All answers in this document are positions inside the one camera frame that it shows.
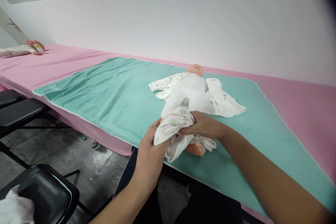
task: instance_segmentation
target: pink doll face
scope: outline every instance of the pink doll face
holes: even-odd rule
[[[200,77],[203,76],[203,69],[200,65],[197,65],[197,64],[193,64],[190,67],[188,67],[186,72],[191,72],[191,73],[197,74]]]

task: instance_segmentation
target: white cloth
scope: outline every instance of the white cloth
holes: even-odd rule
[[[1,49],[0,48],[0,57],[4,57],[4,56],[21,56],[21,55],[25,55],[25,54],[30,54],[33,53],[37,50],[31,48],[29,45],[18,45],[15,47],[10,47],[10,48],[6,48],[6,49]]]
[[[149,84],[149,87],[152,92],[163,90],[162,92],[157,93],[156,97],[161,100],[166,100],[166,98],[170,95],[176,84],[187,75],[189,75],[188,72],[171,75],[169,77],[153,81],[152,83]]]
[[[162,90],[156,94],[157,98],[166,101],[161,113],[162,118],[179,106],[188,108],[189,111],[197,110],[223,117],[237,116],[247,110],[222,90],[222,84],[216,78],[204,81],[194,73],[184,72],[154,81],[149,87],[152,92]]]
[[[0,201],[1,224],[34,224],[34,203],[18,195],[19,185],[13,187]]]
[[[161,144],[172,137],[171,144],[168,147],[165,157],[168,162],[173,162],[186,149],[188,144],[200,143],[203,151],[212,151],[216,149],[217,144],[211,138],[205,138],[200,135],[183,135],[178,133],[181,128],[189,127],[195,123],[192,114],[185,108],[178,107],[166,114],[163,122],[157,128],[154,135],[154,145]]]
[[[232,117],[247,110],[246,107],[238,104],[233,97],[222,90],[222,84],[218,79],[208,78],[205,81],[209,90],[205,94],[204,113]]]

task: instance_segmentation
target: teal towel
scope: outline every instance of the teal towel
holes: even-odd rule
[[[79,115],[110,135],[138,146],[148,126],[160,118],[165,101],[156,98],[148,84],[184,72],[184,68],[128,58],[111,58],[34,93]],[[254,147],[334,212],[336,188],[303,148],[253,81],[212,73],[225,92],[247,111],[224,118],[212,116],[242,134]],[[213,189],[266,215],[251,187],[224,147],[203,157],[183,152],[173,167]]]

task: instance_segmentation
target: doll head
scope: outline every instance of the doll head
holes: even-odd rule
[[[186,72],[191,72],[194,74],[197,74],[198,76],[202,77],[203,76],[203,69],[200,65],[194,64],[188,67]]]
[[[42,47],[42,49],[45,51],[44,45],[42,45],[41,42],[38,42],[37,40],[26,40],[26,45],[30,46],[31,48],[35,49],[34,44],[38,44],[39,46]]]

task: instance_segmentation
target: white wall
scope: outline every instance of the white wall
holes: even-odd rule
[[[45,44],[336,86],[335,24],[325,0],[2,4],[28,36]]]
[[[0,26],[0,48],[8,48],[19,44]]]

